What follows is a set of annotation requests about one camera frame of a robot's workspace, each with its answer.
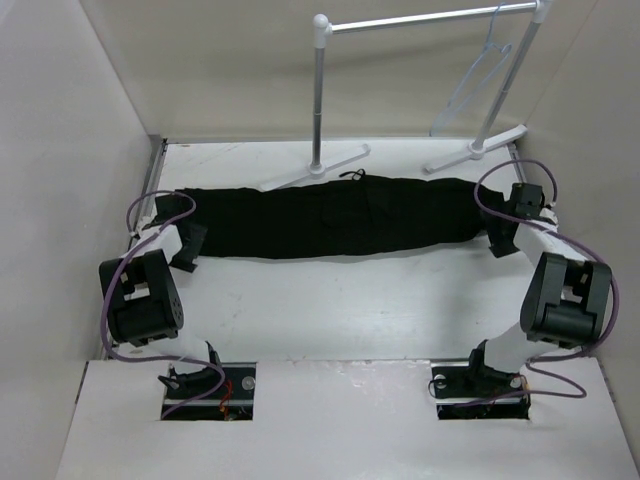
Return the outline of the black trousers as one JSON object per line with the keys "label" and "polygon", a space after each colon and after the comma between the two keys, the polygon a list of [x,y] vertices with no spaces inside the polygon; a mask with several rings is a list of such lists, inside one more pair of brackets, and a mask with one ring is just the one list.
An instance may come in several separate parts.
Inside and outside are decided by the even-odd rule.
{"label": "black trousers", "polygon": [[269,192],[183,189],[159,211],[196,207],[201,255],[272,260],[372,255],[462,243],[485,229],[479,208],[501,192],[458,178],[431,181],[364,174]]}

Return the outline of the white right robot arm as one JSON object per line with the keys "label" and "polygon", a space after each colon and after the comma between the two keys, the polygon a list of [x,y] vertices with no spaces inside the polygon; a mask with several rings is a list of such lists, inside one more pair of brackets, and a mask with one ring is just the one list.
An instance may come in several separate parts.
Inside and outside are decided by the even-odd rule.
{"label": "white right robot arm", "polygon": [[495,257],[521,252],[534,272],[517,323],[475,347],[461,387],[484,400],[524,392],[520,371],[578,358],[594,349],[607,326],[607,305],[617,300],[611,268],[586,247],[561,235],[541,187],[513,185],[502,205],[475,201],[490,225]]}

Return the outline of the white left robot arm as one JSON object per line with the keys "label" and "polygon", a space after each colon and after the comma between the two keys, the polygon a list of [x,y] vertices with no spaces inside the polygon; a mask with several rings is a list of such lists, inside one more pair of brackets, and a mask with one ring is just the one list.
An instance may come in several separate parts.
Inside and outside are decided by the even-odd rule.
{"label": "white left robot arm", "polygon": [[223,390],[226,375],[209,342],[180,336],[184,310],[172,276],[174,269],[195,271],[207,228],[191,221],[196,201],[183,192],[152,191],[132,205],[152,196],[161,203],[157,216],[140,229],[126,218],[134,245],[98,267],[102,346],[110,358],[123,363],[197,366],[191,374],[171,373],[166,387],[176,390],[189,382],[197,392],[193,401],[214,398]]}

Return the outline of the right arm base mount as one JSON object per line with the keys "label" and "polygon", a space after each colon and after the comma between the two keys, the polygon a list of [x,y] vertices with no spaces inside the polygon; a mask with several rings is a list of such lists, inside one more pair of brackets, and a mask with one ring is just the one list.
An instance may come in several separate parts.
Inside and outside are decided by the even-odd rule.
{"label": "right arm base mount", "polygon": [[431,366],[429,393],[439,420],[528,420],[530,397],[516,374],[497,373],[465,362]]}

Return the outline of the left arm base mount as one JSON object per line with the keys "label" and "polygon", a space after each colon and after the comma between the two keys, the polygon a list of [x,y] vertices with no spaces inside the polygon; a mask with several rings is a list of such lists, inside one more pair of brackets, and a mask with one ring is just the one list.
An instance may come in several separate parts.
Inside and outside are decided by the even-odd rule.
{"label": "left arm base mount", "polygon": [[256,363],[223,363],[208,344],[206,366],[170,365],[158,380],[164,386],[160,419],[163,421],[251,421],[254,413]]}

